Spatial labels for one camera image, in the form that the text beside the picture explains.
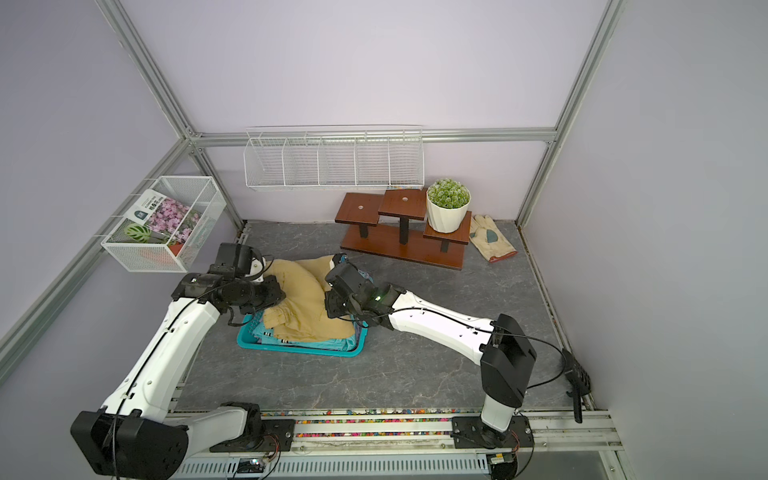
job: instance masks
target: teal plastic basket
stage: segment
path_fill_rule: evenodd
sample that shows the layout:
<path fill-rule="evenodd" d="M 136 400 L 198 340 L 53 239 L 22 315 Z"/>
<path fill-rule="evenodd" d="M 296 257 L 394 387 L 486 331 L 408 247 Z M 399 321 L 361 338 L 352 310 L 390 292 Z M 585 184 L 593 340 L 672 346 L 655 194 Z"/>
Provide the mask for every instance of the teal plastic basket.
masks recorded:
<path fill-rule="evenodd" d="M 309 355 L 325 355 L 325 356 L 342 356 L 353 357 L 358 356 L 362 352 L 362 347 L 366 342 L 366 335 L 368 334 L 367 328 L 361 328 L 360 337 L 357 340 L 357 347 L 354 350 L 348 352 L 340 352 L 337 350 L 324 350 L 324 349 L 311 349 L 304 346 L 289 346 L 289 345 L 262 345 L 258 343 L 258 339 L 253 336 L 253 328 L 258 324 L 258 321 L 251 320 L 245 325 L 240 327 L 240 333 L 237 334 L 237 345 L 244 349 L 252 350 L 269 350 L 271 352 L 287 352 L 287 353 L 307 353 Z"/>

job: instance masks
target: wooden shelf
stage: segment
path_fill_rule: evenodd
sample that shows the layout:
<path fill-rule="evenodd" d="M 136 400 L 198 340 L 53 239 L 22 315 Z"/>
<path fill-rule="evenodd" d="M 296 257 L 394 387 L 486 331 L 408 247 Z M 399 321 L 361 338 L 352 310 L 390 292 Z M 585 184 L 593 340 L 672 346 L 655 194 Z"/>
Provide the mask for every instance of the wooden shelf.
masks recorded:
<path fill-rule="evenodd" d="M 440 240 L 424 238 L 418 230 L 410 230 L 408 243 L 399 242 L 400 229 L 391 225 L 369 227 L 368 237 L 362 238 L 355 227 L 347 230 L 341 247 L 356 252 L 410 260 L 427 265 L 461 270 L 464 265 L 464 245 L 450 243 L 447 252 L 440 251 Z"/>
<path fill-rule="evenodd" d="M 424 220 L 427 215 L 427 190 L 387 190 L 379 207 L 379 214 Z"/>
<path fill-rule="evenodd" d="M 467 212 L 462 220 L 462 224 L 458 226 L 458 229 L 451 233 L 440 233 L 432 225 L 427 222 L 424 227 L 424 236 L 427 238 L 434 238 L 436 240 L 447 240 L 449 242 L 461 243 L 463 245 L 469 244 L 469 223 L 472 221 L 472 212 Z"/>
<path fill-rule="evenodd" d="M 425 232 L 410 230 L 409 220 L 424 220 L 426 211 L 426 190 L 388 190 L 383 195 L 350 192 L 336 215 L 337 223 L 352 224 L 341 247 L 461 270 L 472 212 L 456 232 L 438 233 L 429 225 Z M 398 217 L 400 227 L 379 224 L 379 215 Z"/>

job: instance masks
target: green succulent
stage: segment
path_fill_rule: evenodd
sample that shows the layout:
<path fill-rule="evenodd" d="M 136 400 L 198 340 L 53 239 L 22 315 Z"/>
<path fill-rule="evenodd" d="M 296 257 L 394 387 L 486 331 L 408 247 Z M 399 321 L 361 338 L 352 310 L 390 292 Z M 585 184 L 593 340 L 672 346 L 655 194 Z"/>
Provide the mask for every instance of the green succulent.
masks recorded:
<path fill-rule="evenodd" d="M 469 190 L 456 180 L 441 178 L 427 189 L 429 200 L 442 208 L 461 208 L 469 203 Z"/>

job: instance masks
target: potted plant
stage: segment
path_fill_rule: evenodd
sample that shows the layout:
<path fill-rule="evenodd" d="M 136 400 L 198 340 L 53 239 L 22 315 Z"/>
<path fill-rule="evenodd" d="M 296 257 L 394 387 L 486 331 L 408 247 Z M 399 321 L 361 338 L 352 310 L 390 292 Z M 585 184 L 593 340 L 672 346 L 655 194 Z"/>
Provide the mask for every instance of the potted plant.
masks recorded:
<path fill-rule="evenodd" d="M 429 225 L 440 233 L 451 233 L 462 224 L 472 196 L 464 185 L 442 178 L 427 189 Z"/>

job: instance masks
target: white wire shelf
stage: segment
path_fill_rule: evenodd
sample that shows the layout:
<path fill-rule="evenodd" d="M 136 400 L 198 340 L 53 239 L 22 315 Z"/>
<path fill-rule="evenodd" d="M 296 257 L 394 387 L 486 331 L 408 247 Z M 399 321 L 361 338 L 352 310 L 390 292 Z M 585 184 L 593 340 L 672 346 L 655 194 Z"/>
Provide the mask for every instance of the white wire shelf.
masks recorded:
<path fill-rule="evenodd" d="M 253 190 L 384 189 L 424 186 L 420 130 L 248 131 L 243 152 Z"/>

